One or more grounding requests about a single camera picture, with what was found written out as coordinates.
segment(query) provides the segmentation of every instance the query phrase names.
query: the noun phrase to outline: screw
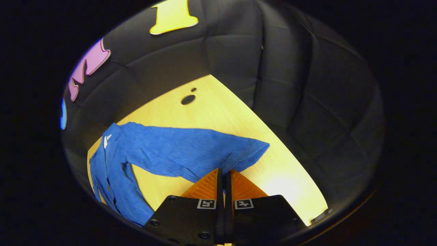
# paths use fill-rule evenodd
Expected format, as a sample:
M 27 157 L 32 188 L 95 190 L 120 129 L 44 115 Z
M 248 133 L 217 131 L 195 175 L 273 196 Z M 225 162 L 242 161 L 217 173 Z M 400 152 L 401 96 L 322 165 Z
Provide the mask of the screw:
M 202 233 L 199 234 L 199 237 L 201 239 L 208 239 L 208 238 L 211 237 L 211 235 L 209 233 L 207 233 L 207 232 L 202 232 Z
M 154 225 L 154 226 L 159 226 L 159 225 L 160 225 L 160 222 L 157 221 L 157 220 L 151 220 L 150 223 L 151 223 L 152 225 Z

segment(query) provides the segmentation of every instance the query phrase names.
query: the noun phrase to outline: blue shirt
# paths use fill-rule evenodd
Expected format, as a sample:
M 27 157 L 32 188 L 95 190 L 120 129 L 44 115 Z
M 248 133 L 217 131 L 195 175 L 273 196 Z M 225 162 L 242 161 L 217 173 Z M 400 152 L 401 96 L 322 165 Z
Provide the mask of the blue shirt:
M 153 210 L 139 190 L 132 164 L 152 174 L 197 182 L 216 168 L 226 175 L 255 164 L 269 148 L 262 141 L 195 128 L 112 124 L 90 160 L 97 200 L 99 191 L 115 212 L 143 226 Z

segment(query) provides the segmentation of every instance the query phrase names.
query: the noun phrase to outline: black background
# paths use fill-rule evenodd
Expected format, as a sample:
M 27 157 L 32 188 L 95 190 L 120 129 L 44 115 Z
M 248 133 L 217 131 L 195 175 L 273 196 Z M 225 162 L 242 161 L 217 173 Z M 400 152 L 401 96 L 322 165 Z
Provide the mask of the black background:
M 388 118 L 387 177 L 357 213 L 314 245 L 436 245 L 435 1 L 290 1 L 337 30 L 369 62 Z M 75 182 L 59 139 L 60 99 L 76 62 L 150 1 L 22 1 L 6 6 L 2 245 L 140 245 Z

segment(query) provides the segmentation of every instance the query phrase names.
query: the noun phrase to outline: yellow table surface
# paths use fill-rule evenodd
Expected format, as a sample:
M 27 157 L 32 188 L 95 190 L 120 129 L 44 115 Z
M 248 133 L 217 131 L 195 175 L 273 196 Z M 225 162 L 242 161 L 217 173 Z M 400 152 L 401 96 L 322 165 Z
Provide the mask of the yellow table surface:
M 181 100 L 188 95 L 195 95 L 195 100 L 182 105 Z M 307 226 L 328 208 L 317 185 L 294 155 L 246 104 L 212 75 L 186 83 L 153 99 L 117 124 L 128 122 L 144 126 L 212 129 L 270 143 L 259 161 L 241 174 L 269 196 L 284 196 Z M 91 187 L 89 161 L 100 142 L 101 138 L 88 150 L 87 167 Z M 134 164 L 132 167 L 139 189 L 154 211 L 168 195 L 180 196 L 193 185 L 182 177 L 159 176 Z

